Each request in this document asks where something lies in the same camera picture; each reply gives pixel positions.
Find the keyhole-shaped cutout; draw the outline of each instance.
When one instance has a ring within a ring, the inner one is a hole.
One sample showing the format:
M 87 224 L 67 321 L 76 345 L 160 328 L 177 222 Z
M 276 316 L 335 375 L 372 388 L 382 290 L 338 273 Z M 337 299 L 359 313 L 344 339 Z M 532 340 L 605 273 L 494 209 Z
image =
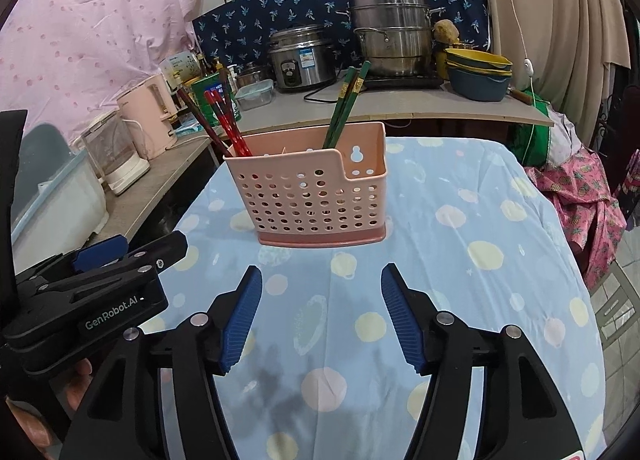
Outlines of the keyhole-shaped cutout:
M 360 151 L 360 146 L 359 145 L 353 146 L 353 152 L 351 153 L 351 161 L 357 163 L 357 162 L 362 162 L 363 159 L 364 159 L 364 155 Z

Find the pink patterned fabric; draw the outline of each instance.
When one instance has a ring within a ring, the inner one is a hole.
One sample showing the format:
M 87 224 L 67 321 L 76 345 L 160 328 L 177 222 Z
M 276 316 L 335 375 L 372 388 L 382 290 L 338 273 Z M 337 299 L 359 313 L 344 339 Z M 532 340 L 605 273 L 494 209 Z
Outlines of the pink patterned fabric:
M 583 147 L 558 167 L 525 170 L 556 208 L 574 253 L 585 250 L 590 228 L 595 224 L 591 249 L 587 249 L 589 264 L 583 274 L 587 288 L 595 288 L 609 270 L 626 227 L 618 201 L 609 191 L 600 158 Z
M 20 0 L 0 32 L 0 107 L 68 141 L 190 44 L 196 0 Z

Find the green chopstick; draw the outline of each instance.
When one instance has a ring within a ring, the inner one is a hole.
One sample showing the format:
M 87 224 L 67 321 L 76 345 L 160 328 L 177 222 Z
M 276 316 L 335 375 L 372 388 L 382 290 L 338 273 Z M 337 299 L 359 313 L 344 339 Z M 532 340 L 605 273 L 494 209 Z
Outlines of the green chopstick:
M 332 139 L 329 142 L 329 149 L 335 148 L 340 139 L 340 135 L 342 134 L 342 130 L 344 129 L 344 125 L 347 123 L 347 119 L 351 114 L 351 109 L 353 109 L 353 104 L 355 104 L 358 94 L 360 93 L 360 88 L 362 88 L 362 84 L 364 82 L 365 77 L 367 76 L 367 72 L 369 72 L 369 68 L 371 67 L 371 63 L 369 61 L 364 61 L 362 67 L 360 69 L 360 73 L 358 73 L 358 77 L 353 84 L 353 88 L 347 97 L 344 107 L 342 108 L 342 113 L 340 114 L 340 120 L 335 127 L 334 133 L 332 135 Z
M 329 142 L 334 136 L 335 127 L 338 125 L 338 120 L 340 120 L 340 114 L 342 112 L 342 106 L 344 104 L 344 98 L 347 96 L 347 92 L 351 86 L 351 81 L 356 77 L 356 68 L 353 66 L 349 66 L 347 70 L 347 74 L 344 77 L 344 81 L 342 83 L 342 87 L 340 88 L 340 93 L 338 94 L 338 101 L 335 103 L 334 113 L 331 116 L 331 123 L 326 130 L 326 136 L 324 137 L 324 143 L 322 144 L 322 149 L 329 148 Z

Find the basket base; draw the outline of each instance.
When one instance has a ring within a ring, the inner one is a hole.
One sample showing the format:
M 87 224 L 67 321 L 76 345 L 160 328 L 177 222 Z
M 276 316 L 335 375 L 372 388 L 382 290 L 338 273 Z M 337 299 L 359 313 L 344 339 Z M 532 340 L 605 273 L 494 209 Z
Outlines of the basket base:
M 273 234 L 257 232 L 258 241 L 262 245 L 272 247 L 289 247 L 291 249 L 332 249 L 338 247 L 352 247 L 354 245 L 366 245 L 377 243 L 386 237 L 386 223 L 382 227 L 366 229 L 353 233 L 343 234 Z

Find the blue tablecloth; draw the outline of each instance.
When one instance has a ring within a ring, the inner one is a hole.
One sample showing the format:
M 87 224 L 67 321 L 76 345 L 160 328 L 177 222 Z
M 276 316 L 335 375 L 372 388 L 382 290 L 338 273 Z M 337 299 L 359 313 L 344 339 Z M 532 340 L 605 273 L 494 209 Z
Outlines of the blue tablecloth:
M 604 449 L 602 349 L 552 204 L 498 143 L 387 138 L 386 158 L 386 239 L 321 250 L 258 244 L 223 165 L 177 227 L 188 254 L 162 273 L 170 307 L 145 331 L 205 311 L 257 265 L 264 293 L 242 359 L 216 378 L 239 457 L 402 459 L 428 379 L 405 363 L 380 294 L 380 272 L 393 262 L 409 287 L 469 326 L 521 326 L 567 404 L 586 457 L 596 458 Z M 472 458 L 478 435 L 476 370 L 463 460 Z M 164 394 L 170 390 L 167 382 Z M 172 397 L 163 405 L 172 460 L 183 458 Z

